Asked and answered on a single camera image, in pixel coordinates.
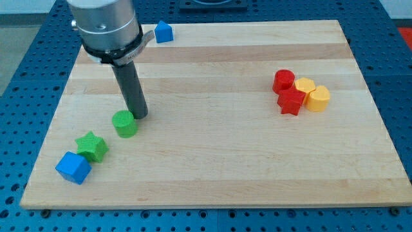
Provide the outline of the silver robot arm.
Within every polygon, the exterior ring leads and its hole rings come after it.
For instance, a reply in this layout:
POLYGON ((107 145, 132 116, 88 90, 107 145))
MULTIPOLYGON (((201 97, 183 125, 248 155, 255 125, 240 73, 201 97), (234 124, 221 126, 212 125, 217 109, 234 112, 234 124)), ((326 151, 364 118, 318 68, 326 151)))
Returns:
POLYGON ((67 0, 74 16, 72 27, 79 31, 83 47, 98 62, 125 66, 149 41, 152 30, 144 32, 132 0, 67 0))

